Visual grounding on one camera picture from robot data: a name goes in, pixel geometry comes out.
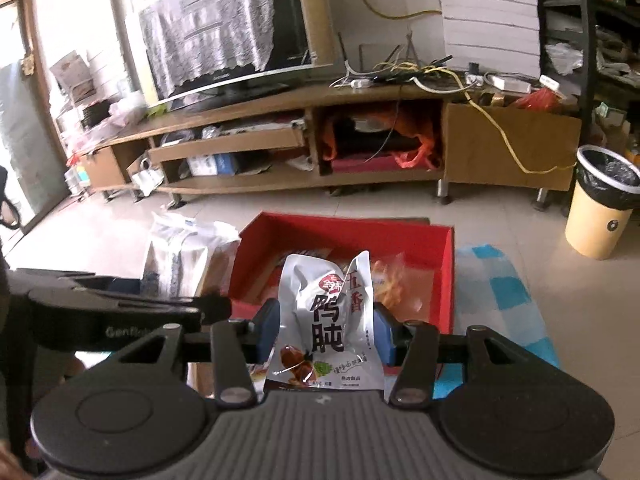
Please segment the silver duck gizzard snack pouch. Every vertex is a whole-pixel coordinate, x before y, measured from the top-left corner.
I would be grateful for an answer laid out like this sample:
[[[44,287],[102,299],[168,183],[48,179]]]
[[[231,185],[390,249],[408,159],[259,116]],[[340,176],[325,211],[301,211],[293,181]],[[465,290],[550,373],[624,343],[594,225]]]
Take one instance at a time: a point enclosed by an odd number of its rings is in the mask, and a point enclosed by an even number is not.
[[[347,266],[310,255],[284,260],[280,328],[267,372],[271,387],[381,390],[370,254]]]

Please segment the orange snack bag in box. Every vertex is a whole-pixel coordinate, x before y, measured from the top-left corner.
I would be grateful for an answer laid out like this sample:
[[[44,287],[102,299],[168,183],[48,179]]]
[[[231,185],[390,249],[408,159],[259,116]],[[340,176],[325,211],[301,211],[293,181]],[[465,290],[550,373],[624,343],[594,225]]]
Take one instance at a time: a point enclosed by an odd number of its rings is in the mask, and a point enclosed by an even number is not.
[[[374,300],[398,322],[430,320],[435,272],[408,266],[403,254],[371,264]]]

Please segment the blue white checkered tablecloth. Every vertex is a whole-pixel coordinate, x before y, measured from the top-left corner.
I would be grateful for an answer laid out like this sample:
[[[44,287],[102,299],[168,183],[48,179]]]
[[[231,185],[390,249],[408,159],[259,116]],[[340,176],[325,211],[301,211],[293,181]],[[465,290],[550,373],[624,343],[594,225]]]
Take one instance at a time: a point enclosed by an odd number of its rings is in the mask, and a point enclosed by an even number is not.
[[[484,325],[559,366],[540,310],[509,257],[492,245],[456,250],[454,333]]]

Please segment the white plastic bag on floor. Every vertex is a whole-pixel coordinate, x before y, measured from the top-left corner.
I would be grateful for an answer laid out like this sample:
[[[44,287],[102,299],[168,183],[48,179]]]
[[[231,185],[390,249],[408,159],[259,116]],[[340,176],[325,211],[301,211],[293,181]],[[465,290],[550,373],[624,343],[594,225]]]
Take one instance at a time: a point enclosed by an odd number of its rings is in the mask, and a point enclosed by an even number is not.
[[[142,295],[170,299],[226,294],[240,243],[239,231],[229,223],[154,214]]]

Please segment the red cardboard box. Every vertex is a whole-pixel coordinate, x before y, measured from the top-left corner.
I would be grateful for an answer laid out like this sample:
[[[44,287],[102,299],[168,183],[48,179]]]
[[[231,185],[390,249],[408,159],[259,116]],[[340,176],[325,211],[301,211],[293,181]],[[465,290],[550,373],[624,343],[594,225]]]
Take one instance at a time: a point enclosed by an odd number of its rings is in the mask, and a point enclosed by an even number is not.
[[[284,260],[292,254],[330,260],[341,268],[366,250],[370,263],[403,254],[408,266],[435,272],[430,320],[442,337],[452,330],[454,231],[424,222],[260,214],[241,233],[228,295],[244,304],[278,301]]]

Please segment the blue white small box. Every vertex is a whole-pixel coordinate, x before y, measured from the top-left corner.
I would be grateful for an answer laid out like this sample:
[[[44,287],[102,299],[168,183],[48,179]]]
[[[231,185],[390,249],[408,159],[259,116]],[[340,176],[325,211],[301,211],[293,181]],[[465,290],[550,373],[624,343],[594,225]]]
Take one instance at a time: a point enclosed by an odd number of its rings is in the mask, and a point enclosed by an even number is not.
[[[234,176],[240,172],[233,154],[192,156],[186,162],[193,177]]]

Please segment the wooden TV stand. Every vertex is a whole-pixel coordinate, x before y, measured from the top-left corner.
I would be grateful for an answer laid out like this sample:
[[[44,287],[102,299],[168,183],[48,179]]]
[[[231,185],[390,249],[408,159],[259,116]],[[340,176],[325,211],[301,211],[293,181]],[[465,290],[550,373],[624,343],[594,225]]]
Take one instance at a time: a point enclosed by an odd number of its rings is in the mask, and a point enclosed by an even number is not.
[[[416,87],[300,88],[199,113],[168,113],[80,156],[92,187],[133,190],[143,167],[174,200],[434,181],[566,191],[582,124],[480,106]]]

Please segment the orange plastic bag in cabinet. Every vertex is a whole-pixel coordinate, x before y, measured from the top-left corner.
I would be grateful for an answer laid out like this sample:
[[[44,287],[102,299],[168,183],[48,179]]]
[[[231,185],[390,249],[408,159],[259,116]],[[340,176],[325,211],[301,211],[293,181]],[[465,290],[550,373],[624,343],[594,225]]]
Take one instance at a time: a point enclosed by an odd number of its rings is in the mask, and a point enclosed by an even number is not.
[[[442,166],[431,117],[398,103],[329,116],[319,148],[334,174],[435,171]]]

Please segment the yellow trash bin black liner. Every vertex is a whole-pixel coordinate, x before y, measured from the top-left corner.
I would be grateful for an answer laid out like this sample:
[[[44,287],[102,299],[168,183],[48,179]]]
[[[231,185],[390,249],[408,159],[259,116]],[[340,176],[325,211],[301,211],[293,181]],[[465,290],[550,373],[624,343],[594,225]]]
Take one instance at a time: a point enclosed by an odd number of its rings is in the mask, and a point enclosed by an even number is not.
[[[639,208],[639,168],[597,145],[578,148],[565,239],[578,254],[607,259]]]

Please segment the flat screen television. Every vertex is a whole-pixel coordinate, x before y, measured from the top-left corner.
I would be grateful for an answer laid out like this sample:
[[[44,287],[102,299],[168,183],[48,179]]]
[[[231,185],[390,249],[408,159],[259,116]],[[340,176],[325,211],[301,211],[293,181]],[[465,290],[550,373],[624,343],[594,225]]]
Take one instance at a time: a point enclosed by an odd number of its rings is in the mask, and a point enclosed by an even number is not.
[[[329,0],[132,0],[152,101],[334,64]]]

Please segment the white lace TV cover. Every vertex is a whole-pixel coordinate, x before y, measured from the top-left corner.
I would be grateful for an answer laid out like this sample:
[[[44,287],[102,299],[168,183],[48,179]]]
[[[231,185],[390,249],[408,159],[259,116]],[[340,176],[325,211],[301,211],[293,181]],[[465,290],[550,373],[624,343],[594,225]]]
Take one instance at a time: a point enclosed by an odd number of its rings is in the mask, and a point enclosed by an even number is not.
[[[139,14],[157,95],[195,79],[253,67],[273,50],[274,0],[158,0]]]

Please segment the black metal shelf rack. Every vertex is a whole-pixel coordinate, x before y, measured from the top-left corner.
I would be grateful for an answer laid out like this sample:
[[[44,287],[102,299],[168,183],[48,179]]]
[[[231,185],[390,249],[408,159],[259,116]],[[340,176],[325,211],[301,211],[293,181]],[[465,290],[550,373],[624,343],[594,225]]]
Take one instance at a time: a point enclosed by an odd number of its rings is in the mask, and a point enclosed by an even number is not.
[[[558,82],[596,143],[597,109],[639,113],[639,0],[538,0],[541,73]]]

